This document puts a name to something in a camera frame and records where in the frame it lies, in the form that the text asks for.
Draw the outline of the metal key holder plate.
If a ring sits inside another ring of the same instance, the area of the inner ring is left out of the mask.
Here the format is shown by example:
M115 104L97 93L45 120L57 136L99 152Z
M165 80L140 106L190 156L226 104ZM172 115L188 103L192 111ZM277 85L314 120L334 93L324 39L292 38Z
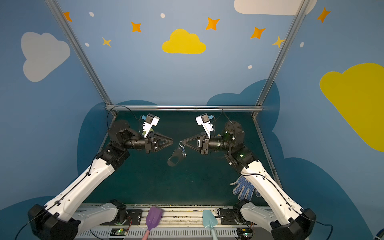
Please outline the metal key holder plate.
M184 159L184 152L180 149L175 149L173 154L169 157L167 164L170 167L177 166Z

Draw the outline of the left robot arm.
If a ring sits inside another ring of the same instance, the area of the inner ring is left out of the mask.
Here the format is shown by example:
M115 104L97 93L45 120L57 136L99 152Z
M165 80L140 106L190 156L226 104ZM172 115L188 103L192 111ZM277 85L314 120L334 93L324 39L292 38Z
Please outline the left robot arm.
M98 185L123 165L130 150L150 154L173 144L173 139L152 129L159 120L157 116L147 115L141 134L125 120L114 122L108 129L109 144L95 156L90 166L44 206L34 205L28 211L33 234L41 240L73 240L100 224L125 224L127 207L117 200L83 213L76 213L76 210Z

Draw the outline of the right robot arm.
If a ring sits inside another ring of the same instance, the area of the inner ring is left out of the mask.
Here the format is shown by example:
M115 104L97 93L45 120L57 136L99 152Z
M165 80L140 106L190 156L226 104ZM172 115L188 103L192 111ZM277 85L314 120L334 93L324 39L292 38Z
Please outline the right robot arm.
M228 121L220 136L207 132L181 141L201 155L223 151L230 166L256 188L271 208L269 211L248 200L236 205L247 222L256 224L272 234L275 240L306 240L312 233L316 214L303 209L291 199L265 170L260 160L244 144L245 132L235 121Z

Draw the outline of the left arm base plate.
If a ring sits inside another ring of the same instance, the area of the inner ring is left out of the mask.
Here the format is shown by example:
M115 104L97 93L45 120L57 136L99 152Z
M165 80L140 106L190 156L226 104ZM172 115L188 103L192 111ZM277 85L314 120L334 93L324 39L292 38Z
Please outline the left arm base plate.
M119 211L111 222L102 223L101 226L138 226L142 219L142 210L128 209Z

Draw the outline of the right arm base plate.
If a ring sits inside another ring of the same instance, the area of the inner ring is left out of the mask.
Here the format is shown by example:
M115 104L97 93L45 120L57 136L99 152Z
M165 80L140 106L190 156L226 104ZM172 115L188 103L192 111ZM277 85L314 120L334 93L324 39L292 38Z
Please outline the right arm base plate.
M222 225L253 225L254 223L246 221L238 210L229 208L219 208L217 215Z

